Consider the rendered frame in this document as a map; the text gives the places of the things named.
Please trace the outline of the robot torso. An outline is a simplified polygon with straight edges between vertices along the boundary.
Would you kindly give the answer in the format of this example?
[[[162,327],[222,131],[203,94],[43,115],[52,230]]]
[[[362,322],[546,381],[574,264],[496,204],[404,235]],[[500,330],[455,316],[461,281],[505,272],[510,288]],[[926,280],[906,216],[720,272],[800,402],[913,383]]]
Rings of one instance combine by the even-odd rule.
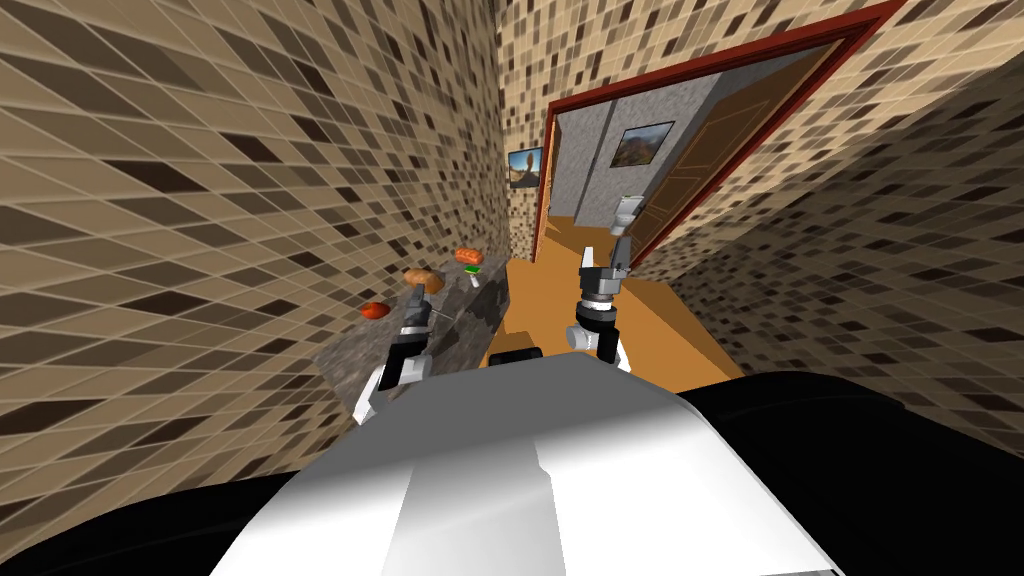
[[[582,353],[436,376],[290,480],[210,576],[834,576],[696,408]]]

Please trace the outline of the framed mountain picture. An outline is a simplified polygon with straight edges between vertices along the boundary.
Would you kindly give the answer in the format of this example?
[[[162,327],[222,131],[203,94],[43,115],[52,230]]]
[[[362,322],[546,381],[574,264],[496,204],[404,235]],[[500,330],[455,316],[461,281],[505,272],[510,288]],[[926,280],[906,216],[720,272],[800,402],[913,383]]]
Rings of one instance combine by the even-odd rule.
[[[674,122],[669,121],[626,129],[616,146],[610,167],[651,164],[673,126]]]

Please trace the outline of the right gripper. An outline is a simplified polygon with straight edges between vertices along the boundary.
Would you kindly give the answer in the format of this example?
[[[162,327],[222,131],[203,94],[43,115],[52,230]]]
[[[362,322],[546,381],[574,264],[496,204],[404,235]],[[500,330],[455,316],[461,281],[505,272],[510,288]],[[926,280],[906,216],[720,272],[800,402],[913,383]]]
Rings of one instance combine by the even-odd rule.
[[[584,249],[580,270],[581,298],[591,302],[610,302],[621,290],[625,272],[630,272],[631,241],[628,236],[616,239],[610,253],[610,268],[594,268],[594,247]]]

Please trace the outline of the brown door leaf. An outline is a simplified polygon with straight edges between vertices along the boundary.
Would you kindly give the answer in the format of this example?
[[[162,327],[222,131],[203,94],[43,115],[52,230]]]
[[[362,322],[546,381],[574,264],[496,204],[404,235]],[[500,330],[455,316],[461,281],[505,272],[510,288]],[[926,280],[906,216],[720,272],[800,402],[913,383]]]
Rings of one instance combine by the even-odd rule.
[[[634,265],[838,45],[830,42],[716,77],[627,231]]]

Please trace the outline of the framed landscape picture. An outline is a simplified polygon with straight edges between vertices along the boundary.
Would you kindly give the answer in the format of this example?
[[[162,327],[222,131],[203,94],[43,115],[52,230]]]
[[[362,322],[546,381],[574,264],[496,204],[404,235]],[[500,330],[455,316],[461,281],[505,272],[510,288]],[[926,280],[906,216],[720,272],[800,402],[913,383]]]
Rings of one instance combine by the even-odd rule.
[[[510,152],[507,156],[510,188],[538,188],[542,159],[542,147]]]

